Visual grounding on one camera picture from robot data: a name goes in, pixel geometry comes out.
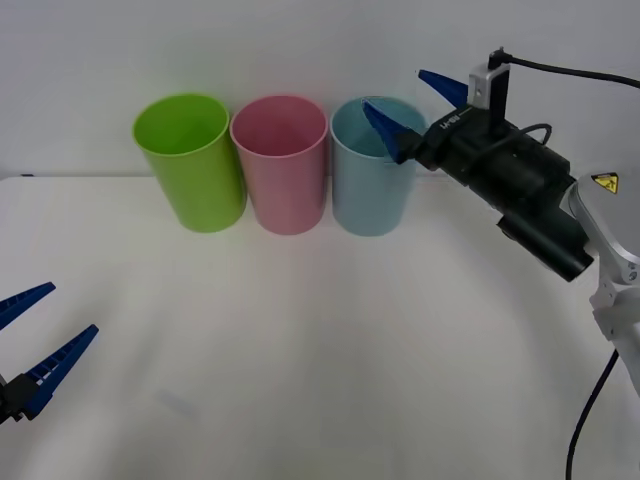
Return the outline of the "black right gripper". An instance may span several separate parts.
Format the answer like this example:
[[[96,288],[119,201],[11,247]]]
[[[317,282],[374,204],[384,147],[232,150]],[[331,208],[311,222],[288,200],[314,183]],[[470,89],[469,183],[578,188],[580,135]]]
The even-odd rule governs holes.
[[[416,160],[467,185],[481,154],[514,133],[516,126],[505,119],[495,123],[489,110],[466,106],[465,83],[428,70],[419,70],[418,78],[457,109],[432,124],[424,136],[392,119],[371,100],[361,101],[362,111],[396,164]]]

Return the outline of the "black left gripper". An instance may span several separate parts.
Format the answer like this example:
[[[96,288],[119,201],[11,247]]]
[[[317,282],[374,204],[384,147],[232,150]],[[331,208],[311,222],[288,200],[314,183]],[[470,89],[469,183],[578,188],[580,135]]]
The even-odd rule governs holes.
[[[56,289],[52,282],[30,288],[0,301],[0,329],[10,325],[29,308]],[[7,382],[0,376],[0,423],[9,418],[33,420],[88,348],[99,329],[92,324],[60,349],[25,373]]]

